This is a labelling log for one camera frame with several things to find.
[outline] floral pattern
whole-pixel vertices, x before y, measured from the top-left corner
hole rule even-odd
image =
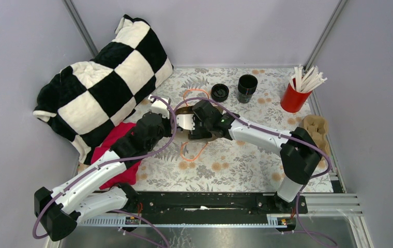
[[[262,125],[294,130],[311,111],[308,103],[294,114],[284,111],[280,106],[280,98],[293,73],[291,68],[177,68],[153,95],[170,97],[171,105],[175,107],[183,100],[183,93],[187,89],[210,92],[213,85],[222,83],[230,89],[229,97],[222,103],[230,111]],[[257,91],[246,104],[236,99],[237,82],[244,74],[254,74],[259,80]],[[187,98],[195,96],[206,97],[206,94],[192,91],[186,95]],[[149,101],[144,100],[125,122],[136,122],[149,107]],[[187,141],[183,135],[177,135],[166,150],[144,159],[134,188],[139,191],[275,192],[285,177],[277,155],[242,141],[216,139],[208,144],[198,159],[187,162],[179,154],[181,145]],[[167,138],[162,139],[156,148],[166,142]],[[184,147],[184,155],[194,158],[203,146],[203,142],[189,142]],[[315,173],[324,169],[325,164],[321,163]],[[332,192],[329,176],[310,180],[305,192]]]

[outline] black and white checkered blanket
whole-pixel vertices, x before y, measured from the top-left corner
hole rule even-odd
[[[71,141],[79,160],[93,151],[173,70],[149,24],[125,15],[116,38],[91,61],[55,75],[38,95],[33,114]]]

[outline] orange cable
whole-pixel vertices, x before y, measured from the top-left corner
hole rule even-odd
[[[181,156],[184,160],[186,160],[186,161],[188,161],[188,162],[193,162],[193,161],[195,161],[195,160],[201,155],[201,153],[202,153],[203,150],[207,147],[207,145],[209,144],[209,142],[207,142],[206,145],[204,145],[204,147],[201,149],[201,151],[198,152],[198,154],[196,155],[195,158],[193,158],[193,159],[186,159],[186,157],[184,157],[184,154],[183,154],[183,148],[184,148],[184,146],[185,146],[187,143],[188,143],[188,142],[184,142],[184,143],[182,144],[182,146],[181,146],[181,148],[180,148],[180,156]]]
[[[184,91],[183,100],[186,99],[186,94],[189,93],[189,92],[191,92],[191,91],[202,91],[202,92],[206,93],[207,98],[210,99],[209,93],[207,93],[207,91],[205,91],[205,90],[203,90],[203,89],[188,89],[188,90]]]

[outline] cup of straws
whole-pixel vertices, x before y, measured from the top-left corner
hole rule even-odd
[[[323,73],[319,72],[317,66],[312,67],[306,74],[303,74],[303,66],[294,67],[294,75],[290,79],[280,105],[287,112],[298,112],[312,91],[326,80],[327,78],[323,78]]]

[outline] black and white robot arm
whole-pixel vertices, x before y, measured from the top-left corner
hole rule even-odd
[[[169,114],[165,111],[167,110],[166,106],[160,101],[156,101],[152,110],[152,112],[146,113],[133,129],[120,138],[89,169],[51,191],[43,187],[35,193],[36,216],[50,200],[61,194],[40,220],[53,241],[66,237],[78,223],[96,215],[114,209],[125,209],[130,212],[136,210],[137,192],[128,184],[119,184],[107,192],[88,196],[109,179],[124,172],[141,159],[103,165],[104,162],[146,155],[152,151],[161,138],[171,136],[171,125]],[[241,121],[238,121],[227,113],[222,115],[207,101],[198,102],[192,110],[195,117],[202,123],[200,128],[205,129],[206,132],[210,132],[216,137],[248,142],[279,155],[286,176],[276,193],[278,207],[292,208],[295,196],[301,187],[309,181],[321,155],[288,138],[249,128],[249,126],[253,125],[286,136],[295,136],[315,146],[304,129],[297,128],[295,131],[272,129],[250,122],[243,117],[240,117]],[[67,186],[75,181],[77,182],[67,189]]]

